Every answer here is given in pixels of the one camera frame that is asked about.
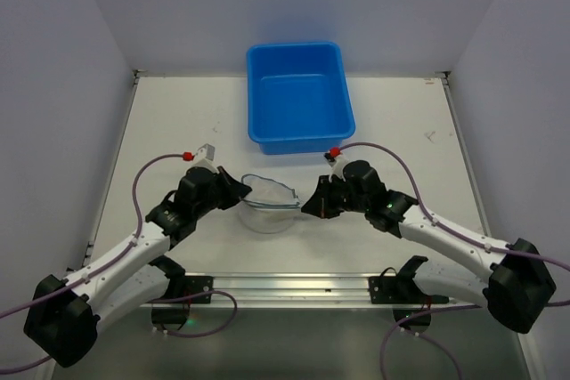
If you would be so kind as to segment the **white mesh laundry bag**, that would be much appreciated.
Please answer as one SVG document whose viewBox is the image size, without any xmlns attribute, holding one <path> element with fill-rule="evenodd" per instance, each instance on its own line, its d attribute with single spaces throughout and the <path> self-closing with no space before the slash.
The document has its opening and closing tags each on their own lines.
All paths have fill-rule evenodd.
<svg viewBox="0 0 570 380">
<path fill-rule="evenodd" d="M 288 185 L 257 174 L 244 174 L 240 182 L 251 192 L 238 204 L 238 216 L 250 230 L 262 234 L 280 233 L 301 214 L 297 192 Z"/>
</svg>

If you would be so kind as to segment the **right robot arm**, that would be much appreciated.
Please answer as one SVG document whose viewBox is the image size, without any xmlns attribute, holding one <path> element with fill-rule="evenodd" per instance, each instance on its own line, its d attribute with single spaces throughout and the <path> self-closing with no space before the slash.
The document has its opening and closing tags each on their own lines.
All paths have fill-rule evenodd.
<svg viewBox="0 0 570 380">
<path fill-rule="evenodd" d="M 423 295 L 444 295 L 485 307 L 517 333 L 528 333 L 553 296 L 556 285 L 535 245 L 486 237 L 441 222 L 417 198 L 390 190 L 366 161 L 333 162 L 319 177 L 302 212 L 321 219 L 344 212 L 363 214 L 371 226 L 420 244 L 455 262 L 441 266 L 418 256 L 402 277 Z"/>
</svg>

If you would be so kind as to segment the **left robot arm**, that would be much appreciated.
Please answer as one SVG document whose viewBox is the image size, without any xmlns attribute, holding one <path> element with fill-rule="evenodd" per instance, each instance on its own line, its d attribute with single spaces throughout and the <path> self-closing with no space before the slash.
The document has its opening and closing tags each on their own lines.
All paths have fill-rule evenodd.
<svg viewBox="0 0 570 380">
<path fill-rule="evenodd" d="M 49 275 L 37 285 L 25 335 L 68 368 L 104 329 L 143 304 L 201 303 L 212 286 L 187 285 L 184 268 L 166 254 L 206 214 L 236 206 L 251 191 L 221 166 L 190 168 L 131 236 L 65 279 Z"/>
</svg>

